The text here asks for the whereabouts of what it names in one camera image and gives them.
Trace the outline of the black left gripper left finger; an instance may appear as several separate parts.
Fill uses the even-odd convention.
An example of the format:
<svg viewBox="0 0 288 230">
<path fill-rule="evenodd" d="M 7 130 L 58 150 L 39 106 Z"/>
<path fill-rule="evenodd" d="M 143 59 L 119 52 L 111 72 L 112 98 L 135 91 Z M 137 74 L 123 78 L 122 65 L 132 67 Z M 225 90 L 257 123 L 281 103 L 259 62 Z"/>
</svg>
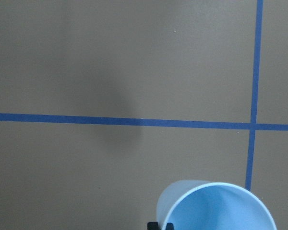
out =
<svg viewBox="0 0 288 230">
<path fill-rule="evenodd" d="M 158 222 L 148 222 L 147 230 L 159 230 Z"/>
</svg>

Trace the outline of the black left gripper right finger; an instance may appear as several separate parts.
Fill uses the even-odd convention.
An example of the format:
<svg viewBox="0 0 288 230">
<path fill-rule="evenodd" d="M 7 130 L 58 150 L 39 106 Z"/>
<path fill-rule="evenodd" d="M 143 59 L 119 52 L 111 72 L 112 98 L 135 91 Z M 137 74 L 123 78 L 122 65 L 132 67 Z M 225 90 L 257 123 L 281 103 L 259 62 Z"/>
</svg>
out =
<svg viewBox="0 0 288 230">
<path fill-rule="evenodd" d="M 174 230 L 174 225 L 173 225 L 173 223 L 167 223 L 165 230 Z"/>
</svg>

